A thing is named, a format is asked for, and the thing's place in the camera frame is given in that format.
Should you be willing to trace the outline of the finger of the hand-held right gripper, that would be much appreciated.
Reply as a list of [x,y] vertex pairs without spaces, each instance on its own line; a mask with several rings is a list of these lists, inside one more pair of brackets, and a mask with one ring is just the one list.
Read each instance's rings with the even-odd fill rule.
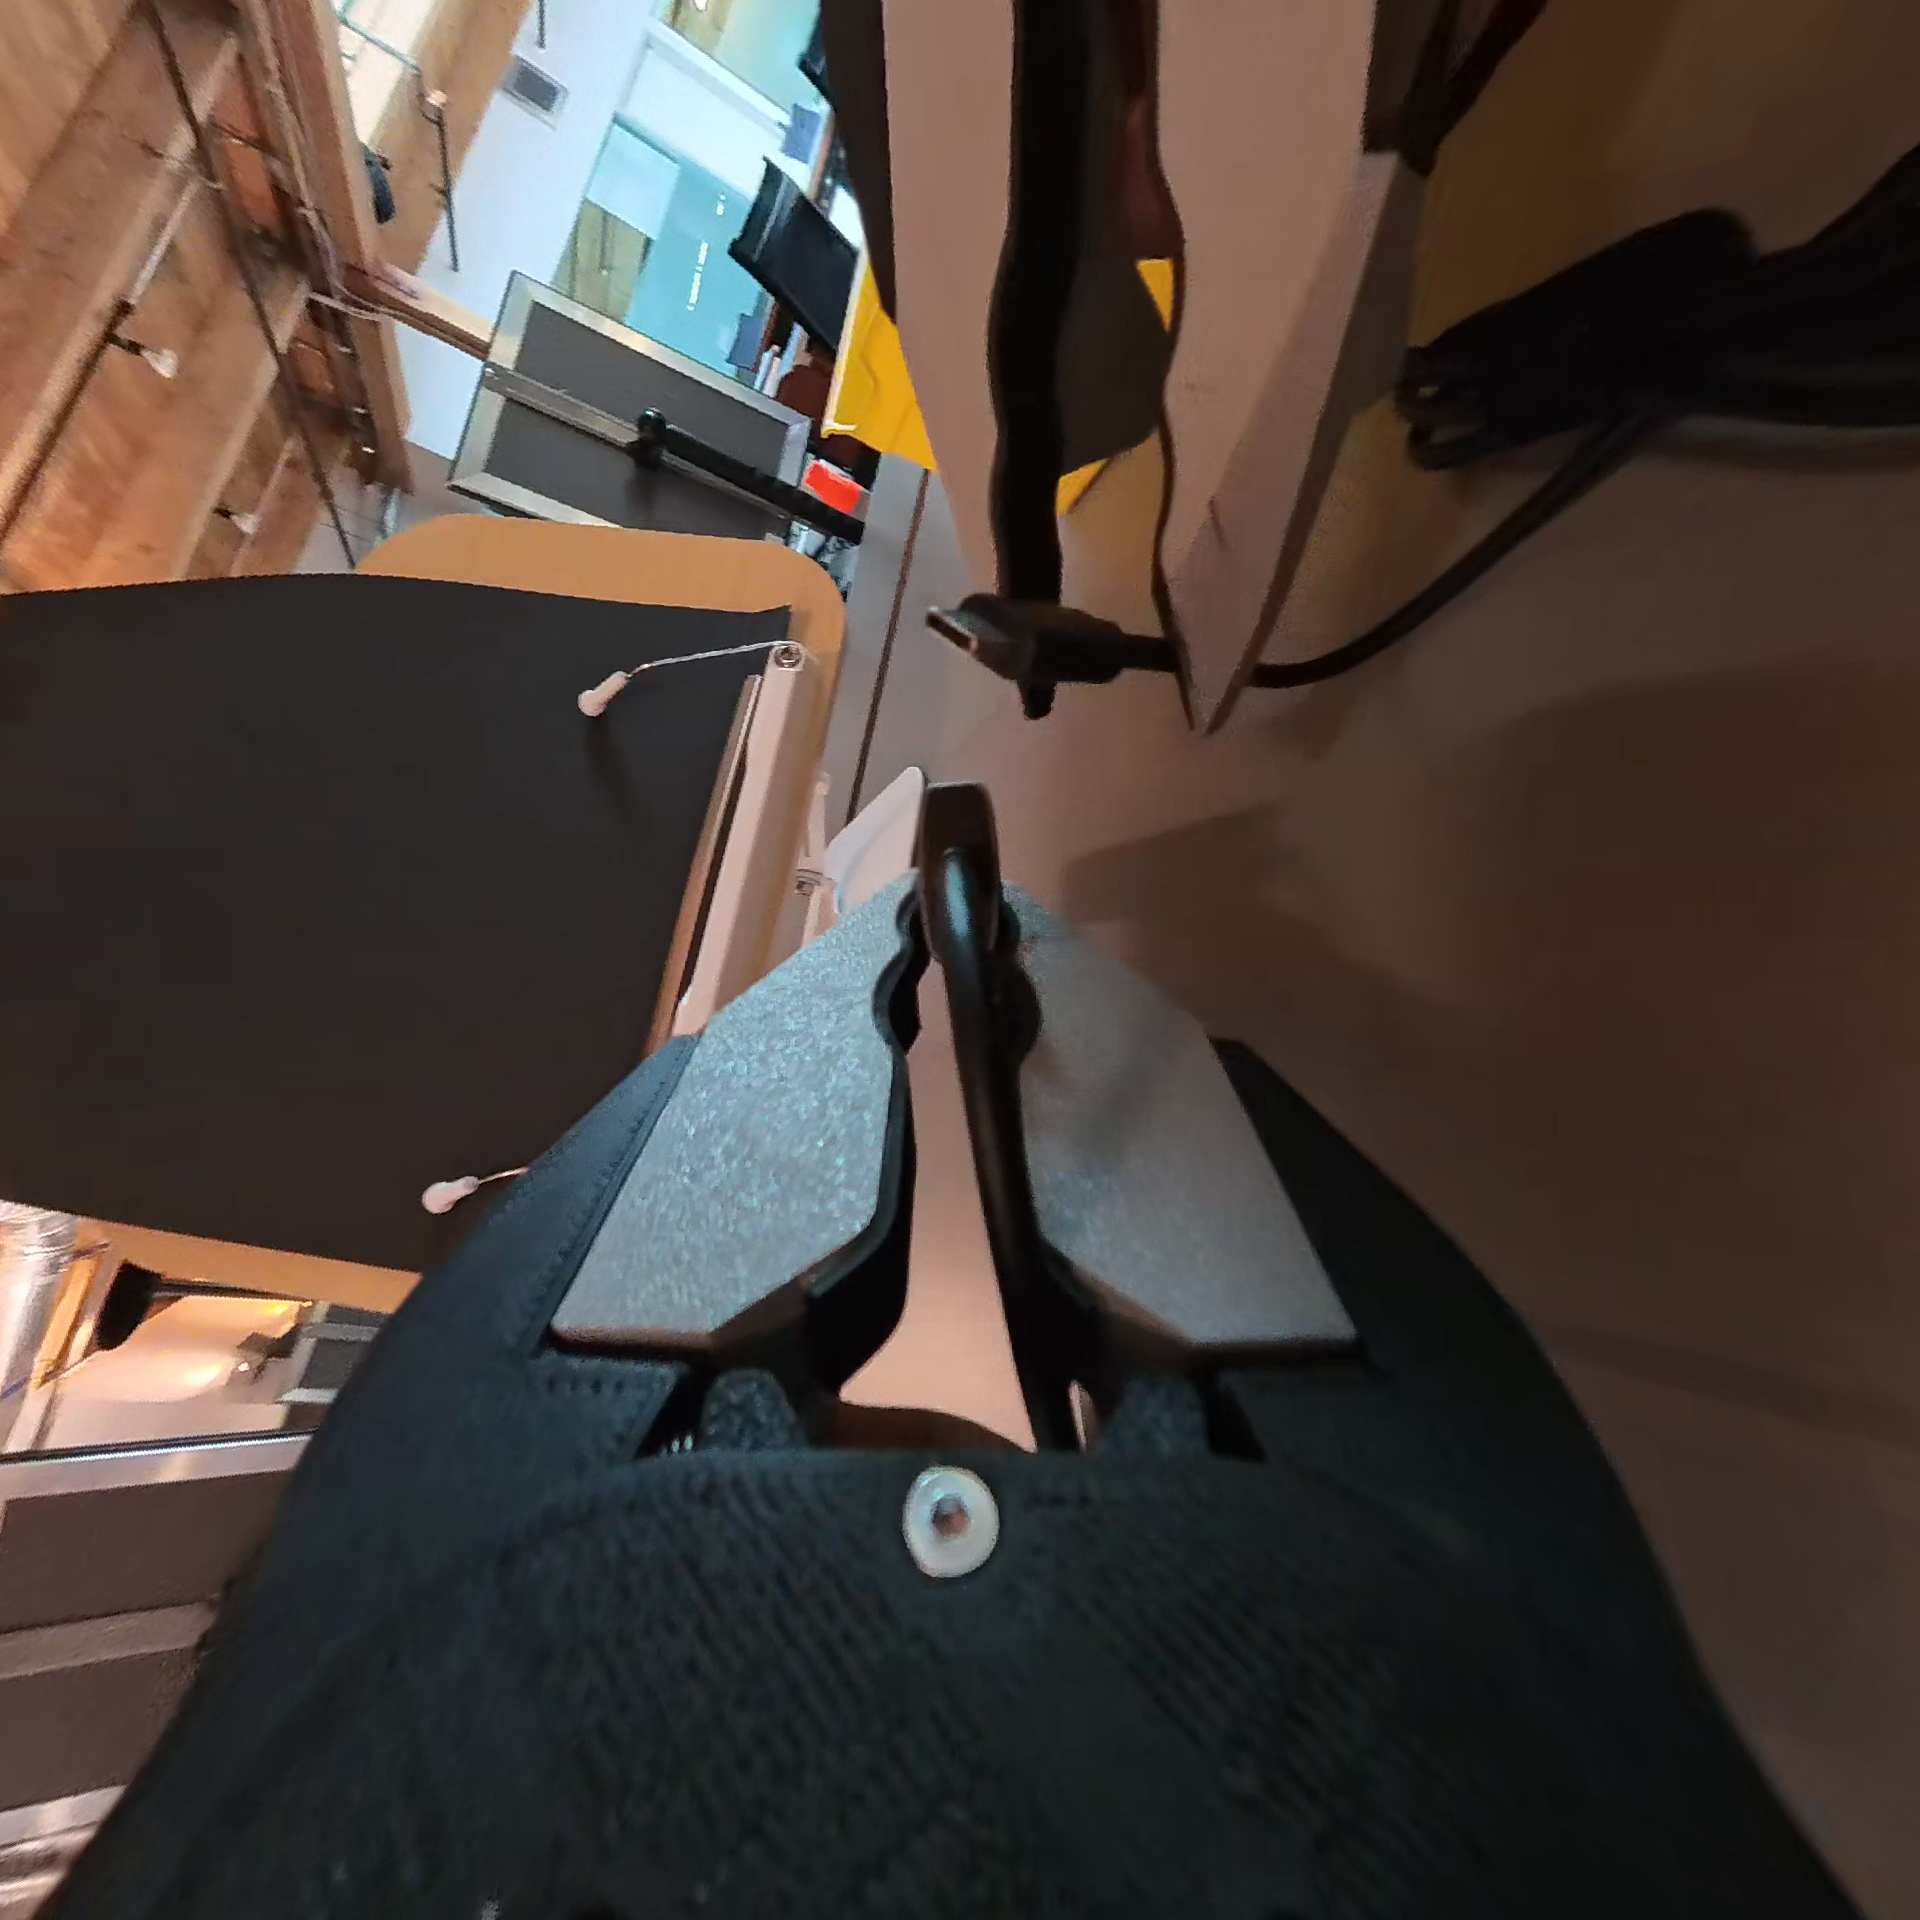
[[1096,4],[826,1],[828,97],[970,592],[927,624],[1048,714]]
[[1154,593],[1194,732],[1246,688],[1338,453],[1406,337],[1428,6],[1159,6],[1159,169],[1179,223]]

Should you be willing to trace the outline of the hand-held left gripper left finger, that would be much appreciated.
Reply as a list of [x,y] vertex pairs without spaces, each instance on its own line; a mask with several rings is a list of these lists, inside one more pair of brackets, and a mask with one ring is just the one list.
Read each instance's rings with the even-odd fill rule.
[[718,1012],[560,1297],[558,1343],[844,1388],[906,1308],[918,983],[896,878]]

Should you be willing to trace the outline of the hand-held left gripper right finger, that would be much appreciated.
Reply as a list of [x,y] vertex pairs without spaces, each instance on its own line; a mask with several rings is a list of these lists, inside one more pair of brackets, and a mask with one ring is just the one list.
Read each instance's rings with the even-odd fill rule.
[[992,1262],[1029,1412],[1357,1346],[1203,1026],[1018,888],[992,900]]

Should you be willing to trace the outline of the black office chair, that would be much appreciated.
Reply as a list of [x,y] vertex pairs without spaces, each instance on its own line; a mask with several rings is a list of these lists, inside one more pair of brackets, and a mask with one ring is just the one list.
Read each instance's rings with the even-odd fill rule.
[[839,354],[858,282],[858,246],[772,160],[727,255],[828,354]]

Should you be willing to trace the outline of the yellow plastic bin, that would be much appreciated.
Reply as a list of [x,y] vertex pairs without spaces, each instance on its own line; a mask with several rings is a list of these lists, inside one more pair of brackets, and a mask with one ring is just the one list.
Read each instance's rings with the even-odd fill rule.
[[[1149,295],[1159,325],[1172,318],[1175,269],[1171,257],[1141,257],[1135,276]],[[855,264],[844,341],[835,356],[832,383],[823,410],[828,437],[846,437],[878,454],[908,460],[926,472],[938,470],[918,398],[906,365],[898,327],[879,309],[869,252]],[[1112,462],[1068,470],[1055,489],[1055,511],[1070,514]]]

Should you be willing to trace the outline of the dark framed partition panel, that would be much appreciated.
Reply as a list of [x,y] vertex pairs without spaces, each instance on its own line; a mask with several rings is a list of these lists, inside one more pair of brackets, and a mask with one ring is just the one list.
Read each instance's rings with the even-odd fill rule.
[[528,520],[790,543],[789,517],[684,464],[636,462],[646,413],[787,484],[803,474],[804,415],[516,272],[447,489]]

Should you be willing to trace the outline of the black wooden book stand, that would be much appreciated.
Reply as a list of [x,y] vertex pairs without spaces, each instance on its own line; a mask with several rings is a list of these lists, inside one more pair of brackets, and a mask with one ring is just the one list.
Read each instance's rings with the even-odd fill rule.
[[443,517],[10,593],[3,654],[5,1201],[391,1308],[772,965],[847,609],[770,541]]

